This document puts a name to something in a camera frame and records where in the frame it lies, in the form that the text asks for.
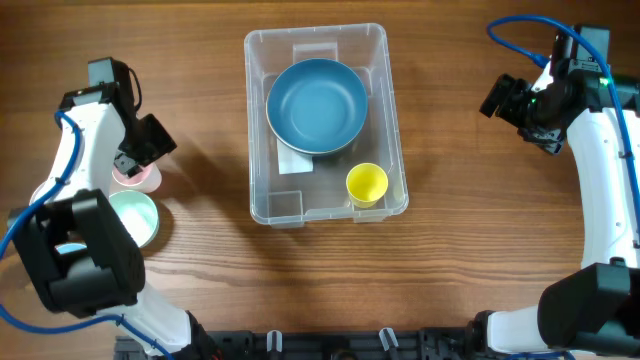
plastic bin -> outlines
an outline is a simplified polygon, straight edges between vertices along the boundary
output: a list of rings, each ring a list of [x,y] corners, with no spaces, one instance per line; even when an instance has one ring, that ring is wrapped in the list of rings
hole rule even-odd
[[[307,221],[353,218],[382,221],[402,213],[409,195],[391,81],[387,36],[378,24],[257,30],[244,42],[249,117],[251,216],[260,224],[300,227]],[[369,109],[362,132],[342,151],[313,158],[313,171],[280,174],[276,136],[266,117],[266,100],[278,75],[301,60],[334,59],[351,67],[364,83]],[[383,199],[368,209],[349,201],[346,177],[371,162],[389,177]]]

pink cup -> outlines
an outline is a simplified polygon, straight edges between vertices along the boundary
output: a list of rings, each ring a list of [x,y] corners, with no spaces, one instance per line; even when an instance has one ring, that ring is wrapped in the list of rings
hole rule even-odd
[[[116,168],[113,168],[111,173],[113,174],[113,181],[109,191],[111,194],[124,190],[150,193],[155,191],[162,183],[162,174],[160,174],[160,170],[155,163],[142,168],[141,172],[130,178],[120,174]]]

blue bowl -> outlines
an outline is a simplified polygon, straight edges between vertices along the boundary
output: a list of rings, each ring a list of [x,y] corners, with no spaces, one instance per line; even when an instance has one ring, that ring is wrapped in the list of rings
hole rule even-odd
[[[367,109],[367,91],[353,70],[334,60],[309,59],[278,76],[267,99],[267,120],[290,148],[324,155],[358,136]]]

yellow bowl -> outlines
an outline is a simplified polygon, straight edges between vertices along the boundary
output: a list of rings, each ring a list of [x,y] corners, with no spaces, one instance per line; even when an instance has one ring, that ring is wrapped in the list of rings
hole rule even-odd
[[[356,165],[347,175],[347,191],[353,205],[369,208],[378,202],[387,192],[389,179],[382,168],[376,164]]]

brown tabletop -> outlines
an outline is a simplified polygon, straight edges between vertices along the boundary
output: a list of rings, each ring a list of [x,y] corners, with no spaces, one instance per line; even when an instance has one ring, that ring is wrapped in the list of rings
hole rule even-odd
[[[570,149],[548,156],[478,112],[498,75],[540,74],[485,26],[518,13],[610,26],[609,63],[640,76],[640,9],[630,2],[8,2],[0,7],[1,218],[48,175],[60,140],[53,112],[87,84],[87,61],[126,62],[142,84],[141,113],[154,113],[178,144],[158,162],[164,181],[151,196],[161,229],[143,250],[147,279],[209,330],[462,326],[481,310],[536,304],[579,269],[578,174]],[[256,224],[245,35],[364,22],[388,35],[409,208],[375,224]],[[554,39],[535,24],[499,32],[545,54]],[[13,246],[0,263],[0,297],[33,324],[77,321],[44,310]],[[108,359],[117,333],[103,324],[46,337],[2,323],[0,349],[3,359]]]

